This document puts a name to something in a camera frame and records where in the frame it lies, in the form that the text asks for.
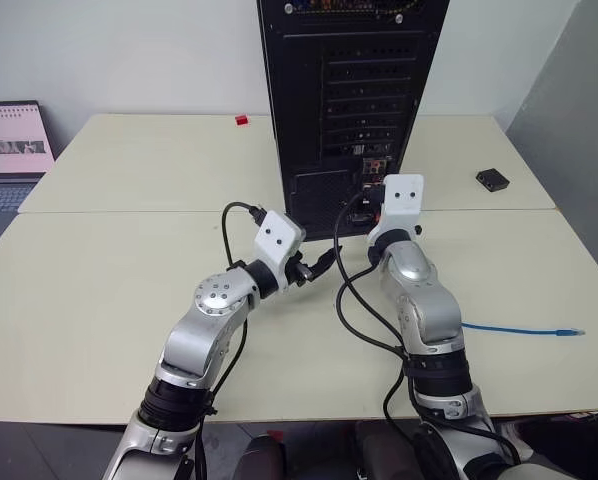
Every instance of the laptop keyboard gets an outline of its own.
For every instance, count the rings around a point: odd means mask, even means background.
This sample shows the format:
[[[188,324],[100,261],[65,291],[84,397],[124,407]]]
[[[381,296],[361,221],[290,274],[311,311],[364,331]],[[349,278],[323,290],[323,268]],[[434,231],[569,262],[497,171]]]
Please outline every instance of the laptop keyboard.
[[[0,212],[16,212],[34,186],[34,183],[0,185]]]

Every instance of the black computer case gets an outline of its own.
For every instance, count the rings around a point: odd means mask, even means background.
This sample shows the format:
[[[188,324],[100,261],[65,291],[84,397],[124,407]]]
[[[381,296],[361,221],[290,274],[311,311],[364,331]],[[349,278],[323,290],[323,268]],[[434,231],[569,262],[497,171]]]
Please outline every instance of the black computer case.
[[[448,1],[258,0],[286,211],[308,240],[399,172]],[[340,233],[375,218],[359,207]]]

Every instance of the white wall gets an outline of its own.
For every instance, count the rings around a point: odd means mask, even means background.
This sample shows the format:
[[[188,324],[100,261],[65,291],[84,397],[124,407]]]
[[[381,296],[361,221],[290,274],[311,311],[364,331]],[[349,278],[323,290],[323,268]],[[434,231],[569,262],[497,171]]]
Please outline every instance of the white wall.
[[[450,3],[422,111],[506,128],[577,0]],[[0,0],[7,99],[39,100],[60,147],[96,112],[266,113],[255,0]]]

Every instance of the small black device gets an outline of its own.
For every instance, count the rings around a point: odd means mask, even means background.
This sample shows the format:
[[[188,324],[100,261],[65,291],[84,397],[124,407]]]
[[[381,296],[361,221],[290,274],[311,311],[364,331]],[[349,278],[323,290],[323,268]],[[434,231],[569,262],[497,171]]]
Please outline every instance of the small black device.
[[[366,185],[399,173],[449,0],[257,0],[287,213],[331,238]],[[368,233],[355,207],[341,235]]]
[[[476,178],[479,183],[481,183],[491,192],[503,190],[508,185],[510,185],[510,181],[506,177],[501,175],[496,168],[482,170],[477,174]]]

